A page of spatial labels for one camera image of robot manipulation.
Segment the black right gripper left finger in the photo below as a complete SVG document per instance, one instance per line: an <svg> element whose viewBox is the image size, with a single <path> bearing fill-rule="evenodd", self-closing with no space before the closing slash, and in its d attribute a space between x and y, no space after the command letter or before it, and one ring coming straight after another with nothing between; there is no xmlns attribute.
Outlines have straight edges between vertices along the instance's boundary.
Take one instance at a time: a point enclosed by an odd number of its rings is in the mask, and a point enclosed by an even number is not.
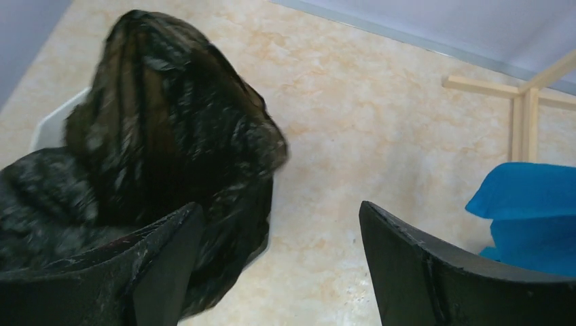
<svg viewBox="0 0 576 326"><path fill-rule="evenodd" d="M204 230L187 204L41 270L1 274L2 325L176 325Z"/></svg>

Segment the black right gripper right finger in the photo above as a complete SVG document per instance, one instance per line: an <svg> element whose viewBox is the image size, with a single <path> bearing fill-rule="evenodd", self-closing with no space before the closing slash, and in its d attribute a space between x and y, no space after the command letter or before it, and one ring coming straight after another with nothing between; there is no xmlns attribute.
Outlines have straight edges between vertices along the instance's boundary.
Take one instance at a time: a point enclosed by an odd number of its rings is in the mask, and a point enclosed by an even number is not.
<svg viewBox="0 0 576 326"><path fill-rule="evenodd" d="M359 223L383 325L574 325L575 279L470 253L363 201Z"/></svg>

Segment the black plastic trash bag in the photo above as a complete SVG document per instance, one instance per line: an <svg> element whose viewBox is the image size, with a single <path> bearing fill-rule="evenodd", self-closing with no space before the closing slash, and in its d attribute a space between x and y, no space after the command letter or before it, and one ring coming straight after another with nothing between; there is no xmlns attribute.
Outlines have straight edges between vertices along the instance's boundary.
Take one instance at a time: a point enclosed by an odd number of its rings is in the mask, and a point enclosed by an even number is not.
<svg viewBox="0 0 576 326"><path fill-rule="evenodd" d="M1 171L1 274L44 269L194 203L204 230L181 321L214 307L264 250L288 143L264 98L185 21L123 14L63 140Z"/></svg>

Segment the white translucent trash bin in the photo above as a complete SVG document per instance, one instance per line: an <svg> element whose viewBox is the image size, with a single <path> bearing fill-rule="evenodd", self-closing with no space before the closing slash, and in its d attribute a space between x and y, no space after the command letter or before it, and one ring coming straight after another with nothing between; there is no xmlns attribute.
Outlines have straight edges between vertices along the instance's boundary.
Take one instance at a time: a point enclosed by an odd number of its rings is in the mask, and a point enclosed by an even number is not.
<svg viewBox="0 0 576 326"><path fill-rule="evenodd" d="M38 123L32 136L29 152L63 146L65 120L72 110L85 100L89 91L90 87L84 88Z"/></svg>

